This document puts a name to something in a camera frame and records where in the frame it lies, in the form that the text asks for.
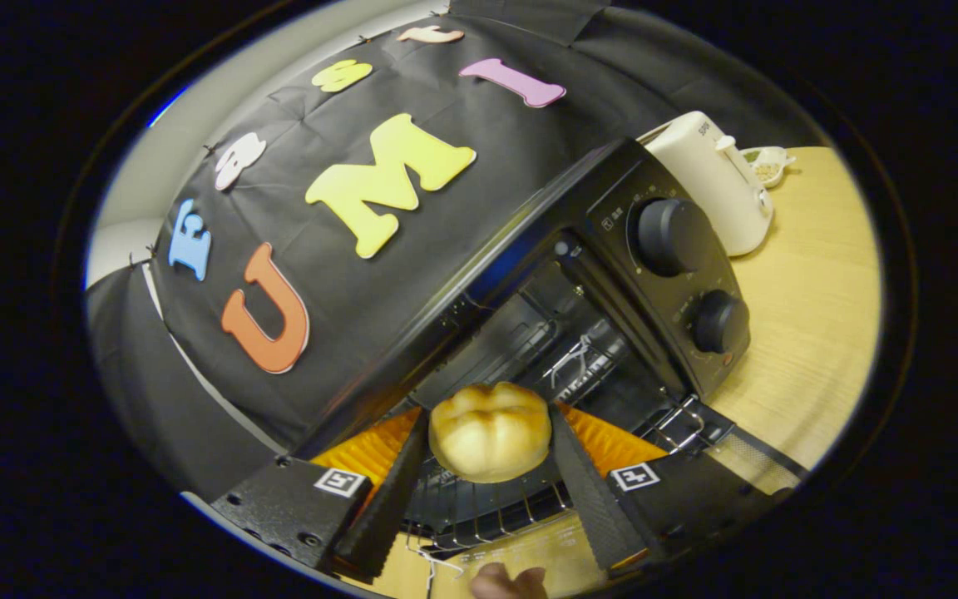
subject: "finger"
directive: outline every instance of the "finger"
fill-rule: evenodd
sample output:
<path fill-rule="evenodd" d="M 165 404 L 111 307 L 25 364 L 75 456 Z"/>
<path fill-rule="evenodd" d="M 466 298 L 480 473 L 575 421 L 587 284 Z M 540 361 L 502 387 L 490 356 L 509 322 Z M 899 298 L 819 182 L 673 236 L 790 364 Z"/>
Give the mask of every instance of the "finger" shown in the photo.
<path fill-rule="evenodd" d="M 516 577 L 516 588 L 521 589 L 527 599 L 548 599 L 543 582 L 545 568 L 528 568 Z"/>
<path fill-rule="evenodd" d="M 495 579 L 509 582 L 509 570 L 505 569 L 505 564 L 502 562 L 490 562 L 479 568 L 476 577 L 495 577 Z"/>
<path fill-rule="evenodd" d="M 500 562 L 480 568 L 471 584 L 468 584 L 468 589 L 476 599 L 521 599 L 520 593 L 509 580 L 505 564 Z"/>

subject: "black knob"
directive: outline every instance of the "black knob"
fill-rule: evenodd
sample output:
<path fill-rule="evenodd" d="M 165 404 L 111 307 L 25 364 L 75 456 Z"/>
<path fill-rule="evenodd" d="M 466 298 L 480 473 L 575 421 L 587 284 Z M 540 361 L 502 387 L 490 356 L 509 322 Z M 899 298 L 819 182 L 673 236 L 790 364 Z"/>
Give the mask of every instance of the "black knob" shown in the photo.
<path fill-rule="evenodd" d="M 700 299 L 693 340 L 703 352 L 726 354 L 748 338 L 748 306 L 722 289 Z"/>
<path fill-rule="evenodd" d="M 687 200 L 650 202 L 639 213 L 635 239 L 646 268 L 664 277 L 702 268 L 714 248 L 708 217 Z"/>

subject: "wooden table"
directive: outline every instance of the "wooden table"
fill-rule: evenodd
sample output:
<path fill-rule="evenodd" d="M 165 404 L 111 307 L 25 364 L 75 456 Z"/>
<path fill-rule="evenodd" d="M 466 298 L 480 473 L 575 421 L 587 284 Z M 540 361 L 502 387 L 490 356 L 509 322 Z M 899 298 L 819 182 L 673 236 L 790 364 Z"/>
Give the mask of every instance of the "wooden table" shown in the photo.
<path fill-rule="evenodd" d="M 798 159 L 771 190 L 775 219 L 764 244 L 731 260 L 748 303 L 753 341 L 709 403 L 765 443 L 813 468 L 852 416 L 871 366 L 881 319 L 881 261 L 867 208 L 835 152 L 792 148 Z M 729 452 L 712 453 L 765 492 L 764 473 L 746 474 Z M 376 592 L 426 596 L 428 564 L 404 549 L 389 558 Z M 527 534 L 503 538 L 436 566 L 431 597 L 469 598 L 484 562 L 515 576 L 546 568 L 549 597 L 601 584 L 578 517 L 569 512 Z"/>

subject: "bread roll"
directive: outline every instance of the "bread roll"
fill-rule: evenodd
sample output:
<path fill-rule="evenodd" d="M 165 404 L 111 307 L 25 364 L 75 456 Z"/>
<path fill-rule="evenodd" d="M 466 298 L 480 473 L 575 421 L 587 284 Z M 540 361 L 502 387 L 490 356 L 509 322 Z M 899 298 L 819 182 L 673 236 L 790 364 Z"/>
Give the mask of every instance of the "bread roll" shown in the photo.
<path fill-rule="evenodd" d="M 511 383 L 469 384 L 434 407 L 428 440 L 450 473 L 500 483 L 540 465 L 551 435 L 548 406 L 535 392 Z"/>

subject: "white wall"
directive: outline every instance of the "white wall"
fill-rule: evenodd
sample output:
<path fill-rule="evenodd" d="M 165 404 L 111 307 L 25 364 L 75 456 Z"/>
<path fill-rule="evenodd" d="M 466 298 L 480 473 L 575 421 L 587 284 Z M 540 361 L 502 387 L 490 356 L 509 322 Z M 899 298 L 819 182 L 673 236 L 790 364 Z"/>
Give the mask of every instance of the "white wall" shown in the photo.
<path fill-rule="evenodd" d="M 87 254 L 87 285 L 148 257 L 172 198 L 205 149 L 270 92 L 331 56 L 388 29 L 445 12 L 448 0 L 343 0 L 254 42 L 195 81 L 138 137 L 104 198 Z"/>

